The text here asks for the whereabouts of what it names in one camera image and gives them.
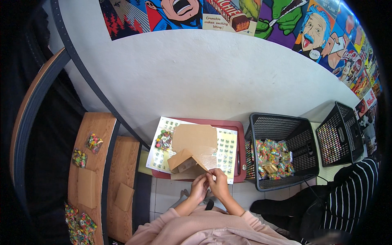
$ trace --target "hand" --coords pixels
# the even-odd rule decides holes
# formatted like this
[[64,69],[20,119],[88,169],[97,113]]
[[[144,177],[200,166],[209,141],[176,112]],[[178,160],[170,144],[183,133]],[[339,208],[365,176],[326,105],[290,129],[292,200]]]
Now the hand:
[[336,32],[334,32],[328,38],[328,41],[325,44],[325,47],[323,48],[323,51],[321,52],[322,57],[324,58],[325,56],[329,55],[331,53],[332,48],[334,47],[334,45],[338,44],[338,43],[339,43],[339,37],[336,34]]
[[189,198],[197,202],[197,204],[201,203],[207,194],[208,186],[209,182],[206,174],[200,175],[192,182]]
[[[282,10],[291,3],[291,0],[274,0],[272,4],[272,18],[279,19]],[[277,20],[276,22],[279,24],[279,30],[283,31],[284,35],[290,34],[299,19],[302,17],[302,9],[301,7],[297,7],[291,12],[287,13],[285,16]]]
[[[214,194],[214,196],[216,196],[216,198],[222,202],[224,199],[231,197],[227,185],[227,176],[221,169],[210,169],[206,175],[211,192]],[[212,175],[216,176],[216,181],[213,180]]]
[[269,26],[268,20],[259,19],[259,21],[257,21],[254,36],[261,39],[267,39],[271,35],[272,30],[273,28]]

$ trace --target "cardboard box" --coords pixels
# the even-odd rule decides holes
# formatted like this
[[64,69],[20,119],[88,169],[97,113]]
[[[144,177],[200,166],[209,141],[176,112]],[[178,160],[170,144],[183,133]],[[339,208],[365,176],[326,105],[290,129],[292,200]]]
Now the cardboard box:
[[122,211],[127,212],[132,202],[133,192],[134,189],[123,183],[120,183],[120,187],[118,189],[116,201],[114,204]]
[[173,135],[172,150],[177,154],[167,160],[172,180],[195,179],[216,167],[216,128],[211,125],[180,124]]
[[95,195],[96,173],[88,169],[78,169],[78,202],[93,209],[97,206]]

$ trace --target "chocolate bar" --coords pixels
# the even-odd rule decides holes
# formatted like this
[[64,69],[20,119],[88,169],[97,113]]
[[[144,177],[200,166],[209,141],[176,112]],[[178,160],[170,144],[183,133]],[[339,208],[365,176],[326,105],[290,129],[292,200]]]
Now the chocolate bar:
[[229,25],[236,31],[243,31],[249,28],[250,20],[231,1],[227,0],[207,0],[216,11],[218,11]]

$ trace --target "black plastic basket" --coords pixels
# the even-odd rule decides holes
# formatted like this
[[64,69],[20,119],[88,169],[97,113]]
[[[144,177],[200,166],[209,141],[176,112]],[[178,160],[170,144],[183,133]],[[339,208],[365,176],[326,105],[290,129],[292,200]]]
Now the black plastic basket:
[[363,153],[362,136],[354,110],[335,101],[335,106],[316,129],[323,167],[354,163]]
[[[282,116],[276,114],[252,113],[249,116],[249,127],[245,135],[246,180],[254,182],[258,191],[272,191],[304,182],[303,176],[319,173],[316,142],[312,126],[306,118]],[[256,145],[256,140],[285,140],[287,148],[293,153],[294,176],[279,180],[261,180],[258,171],[258,157],[253,147],[252,161],[250,144]]]

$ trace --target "wooden board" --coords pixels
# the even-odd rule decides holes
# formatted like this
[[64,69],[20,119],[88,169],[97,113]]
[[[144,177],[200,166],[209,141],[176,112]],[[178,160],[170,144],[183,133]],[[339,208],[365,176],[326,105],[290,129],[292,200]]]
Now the wooden board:
[[[79,213],[87,213],[91,219],[97,224],[97,229],[93,235],[96,245],[103,245],[102,237],[102,220],[101,220],[101,194],[103,170],[106,162],[107,150],[112,137],[114,125],[117,119],[111,113],[85,113],[79,128],[78,136],[74,147],[82,150],[87,154],[86,169],[97,173],[95,180],[96,208],[89,208],[78,203],[78,170],[79,167],[74,165],[71,160],[68,177],[68,202],[79,209]],[[101,149],[97,155],[85,147],[90,132],[95,133],[103,139]]]
[[107,192],[107,233],[108,236],[126,243],[132,237],[132,202],[127,212],[114,202],[120,183],[133,188],[138,158],[139,141],[132,137],[117,137],[110,167]]

